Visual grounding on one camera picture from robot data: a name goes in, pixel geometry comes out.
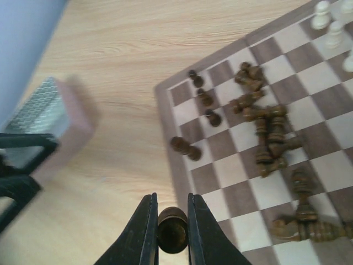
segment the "chessboard border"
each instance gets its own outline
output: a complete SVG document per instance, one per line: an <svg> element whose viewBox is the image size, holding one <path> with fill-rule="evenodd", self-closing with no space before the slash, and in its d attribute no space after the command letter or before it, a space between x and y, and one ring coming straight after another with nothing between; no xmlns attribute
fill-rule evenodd
<svg viewBox="0 0 353 265"><path fill-rule="evenodd" d="M330 3L334 3L338 0L329 0ZM162 81L154 88L154 93L157 101L157 108L159 112L159 119L163 127L164 143L167 149L167 155L169 160L170 169L172 171L172 180L175 189L175 195L178 202L178 206L187 212L187 199L188 194L192 192L191 186L186 172L186 165L183 157L174 152L169 146L169 140L177 135L176 122L173 117L171 102L168 98L168 89L184 80L187 79L187 72L191 69L197 72L203 71L210 66L220 62L236 52L249 47L268 38L272 34L284 29L299 20L310 16L314 13L315 5L320 0L311 0L310 2L294 9L293 11L275 19L274 21L262 26L261 28L247 34L246 36L230 43L224 48L214 52L213 54L203 58L202 60L194 63L193 65L183 69L168 79Z"/></svg>

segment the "wooden table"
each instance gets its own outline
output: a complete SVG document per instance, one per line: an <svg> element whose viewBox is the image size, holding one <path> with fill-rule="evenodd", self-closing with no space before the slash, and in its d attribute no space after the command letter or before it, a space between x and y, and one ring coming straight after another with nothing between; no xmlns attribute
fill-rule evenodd
<svg viewBox="0 0 353 265"><path fill-rule="evenodd" d="M3 234L0 263L93 264L143 195L175 205L154 86L306 2L70 1L27 95L47 76L68 82L97 132Z"/></svg>

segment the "white chess piece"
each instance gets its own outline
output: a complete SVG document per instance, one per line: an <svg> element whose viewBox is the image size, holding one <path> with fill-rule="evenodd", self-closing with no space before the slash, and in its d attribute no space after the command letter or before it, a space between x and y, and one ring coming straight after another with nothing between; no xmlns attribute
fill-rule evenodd
<svg viewBox="0 0 353 265"><path fill-rule="evenodd" d="M339 21L334 21L330 24L326 34L326 47L329 49L337 48L342 42L342 24Z"/></svg>
<svg viewBox="0 0 353 265"><path fill-rule="evenodd" d="M341 13L349 14L353 12L353 0L343 0L341 5Z"/></svg>
<svg viewBox="0 0 353 265"><path fill-rule="evenodd" d="M331 21L330 17L330 2L321 1L315 6L315 16L311 20L311 27L313 29L324 29Z"/></svg>
<svg viewBox="0 0 353 265"><path fill-rule="evenodd" d="M353 48L349 52L348 57L343 61L343 70L353 73Z"/></svg>

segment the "gray wall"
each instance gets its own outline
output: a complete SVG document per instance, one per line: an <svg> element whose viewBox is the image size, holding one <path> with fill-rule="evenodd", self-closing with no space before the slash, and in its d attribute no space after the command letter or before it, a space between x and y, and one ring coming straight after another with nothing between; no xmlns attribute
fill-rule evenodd
<svg viewBox="0 0 353 265"><path fill-rule="evenodd" d="M0 128L13 115L67 2L0 0Z"/></svg>

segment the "chessboard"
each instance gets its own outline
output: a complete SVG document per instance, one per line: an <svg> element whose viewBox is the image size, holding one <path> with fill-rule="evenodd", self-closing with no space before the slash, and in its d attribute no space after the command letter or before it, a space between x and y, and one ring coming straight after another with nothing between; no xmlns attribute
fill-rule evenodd
<svg viewBox="0 0 353 265"><path fill-rule="evenodd" d="M163 81L156 87L165 146L179 207L188 193L201 194L228 239L253 264L353 264L348 238L315 243L283 242L270 234L272 221L294 216L298 197L291 172L302 168L315 184L309 201L322 220L341 225L353 221L353 73L342 69L353 47L353 15L340 13L341 0L330 0L332 21L344 24L339 47L325 47L327 28L311 28L313 0L229 44ZM288 109L286 137L303 147L288 151L288 166L262 178L255 164L258 138L254 122L234 114L230 101L244 94L234 75L242 62L260 66L266 84L260 107ZM222 118L210 126L206 108L188 78L195 70ZM170 146L174 136L198 147L192 161Z"/></svg>

